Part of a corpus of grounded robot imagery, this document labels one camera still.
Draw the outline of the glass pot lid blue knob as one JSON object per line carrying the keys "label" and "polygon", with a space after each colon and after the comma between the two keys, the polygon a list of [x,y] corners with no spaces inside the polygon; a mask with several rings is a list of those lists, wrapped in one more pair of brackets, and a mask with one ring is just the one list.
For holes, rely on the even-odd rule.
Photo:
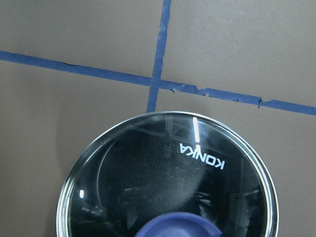
{"label": "glass pot lid blue knob", "polygon": [[59,237],[275,237],[279,209],[258,153],[226,125],[158,112],[108,129],[62,186]]}

